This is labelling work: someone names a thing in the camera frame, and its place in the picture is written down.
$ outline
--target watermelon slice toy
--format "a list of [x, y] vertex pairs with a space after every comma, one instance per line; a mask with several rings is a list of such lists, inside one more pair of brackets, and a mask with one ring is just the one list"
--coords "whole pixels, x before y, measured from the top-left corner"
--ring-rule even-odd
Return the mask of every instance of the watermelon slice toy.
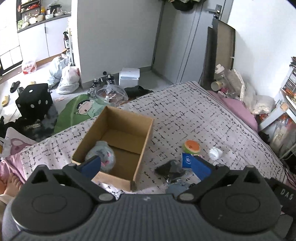
[[183, 150], [188, 154], [197, 154], [200, 151], [200, 146], [196, 141], [187, 140], [183, 145]]

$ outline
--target door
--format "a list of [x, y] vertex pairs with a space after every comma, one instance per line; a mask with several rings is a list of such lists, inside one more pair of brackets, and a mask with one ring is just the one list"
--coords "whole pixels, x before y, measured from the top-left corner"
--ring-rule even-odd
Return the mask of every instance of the door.
[[215, 9], [218, 4], [223, 13], [226, 2], [232, 0], [206, 0], [196, 3], [189, 12], [178, 11], [171, 3], [166, 3], [153, 69], [172, 83], [198, 82], [205, 59], [208, 27], [212, 26], [214, 17], [207, 9]]
[[0, 5], [0, 76], [22, 63], [15, 6], [16, 0]]
[[49, 57], [44, 23], [25, 29], [18, 36], [24, 61], [40, 61]]
[[45, 23], [46, 39], [49, 56], [61, 54], [65, 50], [64, 35], [68, 27], [68, 18], [60, 18]]

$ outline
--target white storage box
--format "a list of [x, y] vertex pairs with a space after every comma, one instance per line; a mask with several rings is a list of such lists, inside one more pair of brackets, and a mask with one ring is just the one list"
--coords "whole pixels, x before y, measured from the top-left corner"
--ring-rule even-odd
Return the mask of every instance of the white storage box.
[[140, 69], [122, 68], [119, 72], [119, 85], [122, 88], [135, 87], [139, 84]]

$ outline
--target black cube stool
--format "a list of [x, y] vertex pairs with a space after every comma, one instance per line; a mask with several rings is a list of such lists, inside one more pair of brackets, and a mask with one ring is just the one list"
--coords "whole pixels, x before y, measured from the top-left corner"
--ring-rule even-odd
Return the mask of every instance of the black cube stool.
[[44, 119], [52, 105], [48, 84], [28, 85], [20, 93], [15, 103], [24, 118]]

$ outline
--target patterned bedsheet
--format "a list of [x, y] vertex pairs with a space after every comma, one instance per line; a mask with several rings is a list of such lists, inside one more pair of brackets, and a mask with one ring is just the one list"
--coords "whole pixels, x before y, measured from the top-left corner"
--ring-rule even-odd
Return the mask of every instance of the patterned bedsheet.
[[[180, 160], [182, 145], [188, 139], [199, 142], [201, 155], [212, 164], [223, 163], [231, 169], [254, 165], [264, 177], [285, 178], [282, 164], [260, 137], [242, 120], [224, 107], [196, 82], [172, 85], [120, 106], [121, 109], [148, 115], [155, 119], [153, 137], [143, 157], [143, 171], [137, 193], [164, 193], [167, 184], [154, 173], [154, 168], [170, 159]], [[71, 156], [95, 118], [72, 126], [21, 152], [25, 177], [34, 168], [46, 164], [60, 169], [71, 162]], [[223, 151], [217, 161], [208, 157], [216, 146]], [[190, 171], [184, 179], [200, 180]], [[98, 183], [117, 197], [123, 193], [113, 186]]]

